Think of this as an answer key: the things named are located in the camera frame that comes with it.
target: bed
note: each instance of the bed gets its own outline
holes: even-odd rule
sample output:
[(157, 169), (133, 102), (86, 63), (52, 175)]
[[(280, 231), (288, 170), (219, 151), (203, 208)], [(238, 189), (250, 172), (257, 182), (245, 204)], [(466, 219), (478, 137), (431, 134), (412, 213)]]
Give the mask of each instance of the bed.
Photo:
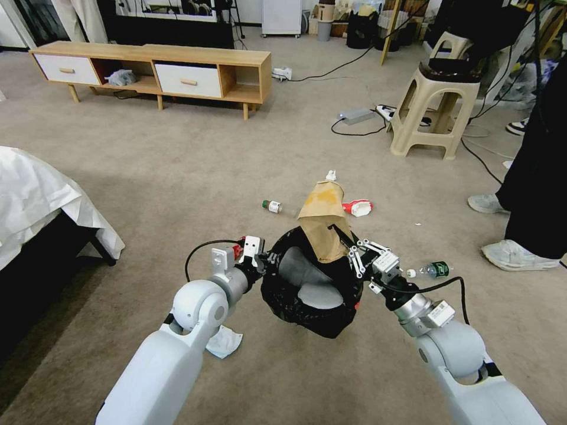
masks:
[(0, 316), (14, 342), (76, 271), (79, 253), (110, 266), (125, 245), (77, 183), (0, 146)]

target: wooden tv stand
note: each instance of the wooden tv stand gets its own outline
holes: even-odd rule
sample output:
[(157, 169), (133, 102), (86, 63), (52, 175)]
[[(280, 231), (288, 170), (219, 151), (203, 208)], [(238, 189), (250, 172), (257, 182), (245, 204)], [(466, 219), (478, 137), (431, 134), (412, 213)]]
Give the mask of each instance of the wooden tv stand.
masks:
[[(199, 97), (239, 102), (244, 120), (248, 109), (264, 103), (272, 89), (272, 54), (263, 51), (146, 44), (143, 46), (56, 41), (30, 51), (45, 79), (69, 86), (79, 102), (76, 84), (134, 90), (157, 95)], [(137, 78), (128, 86), (113, 86), (105, 77), (130, 69)]]

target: black trash bag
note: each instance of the black trash bag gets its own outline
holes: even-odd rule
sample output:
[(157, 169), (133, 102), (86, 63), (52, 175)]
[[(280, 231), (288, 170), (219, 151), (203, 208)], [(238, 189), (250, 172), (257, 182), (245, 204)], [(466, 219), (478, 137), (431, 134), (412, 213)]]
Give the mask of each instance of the black trash bag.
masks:
[(378, 32), (378, 13), (361, 17), (350, 12), (348, 17), (347, 46), (350, 48), (369, 48)]
[(346, 256), (332, 263), (319, 263), (301, 227), (296, 227), (283, 235), (274, 244), (271, 252), (285, 253), (294, 246), (299, 247), (305, 258), (332, 278), (332, 285), (341, 293), (343, 304), (328, 310), (303, 304), (298, 297), (299, 288), (291, 285), (278, 274), (264, 276), (260, 288), (262, 298), (280, 319), (297, 323), (325, 338), (336, 338), (354, 319), (362, 296), (363, 282), (356, 279)]

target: white bed sheet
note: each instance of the white bed sheet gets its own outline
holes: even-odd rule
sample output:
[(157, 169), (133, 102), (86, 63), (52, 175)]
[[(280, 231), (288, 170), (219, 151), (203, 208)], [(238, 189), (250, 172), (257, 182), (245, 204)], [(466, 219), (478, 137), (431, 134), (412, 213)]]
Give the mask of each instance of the white bed sheet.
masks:
[(124, 242), (77, 183), (26, 151), (0, 146), (0, 270), (61, 210), (98, 228), (97, 239), (120, 257)]

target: black stool seat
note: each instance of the black stool seat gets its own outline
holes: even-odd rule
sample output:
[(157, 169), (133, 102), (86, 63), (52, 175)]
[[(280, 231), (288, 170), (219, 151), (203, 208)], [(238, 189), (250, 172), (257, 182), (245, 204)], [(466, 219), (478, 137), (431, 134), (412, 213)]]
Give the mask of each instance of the black stool seat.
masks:
[(429, 64), (419, 63), (419, 72), (433, 81), (447, 83), (478, 83), (482, 75), (471, 68), (468, 61), (460, 59), (430, 59)]

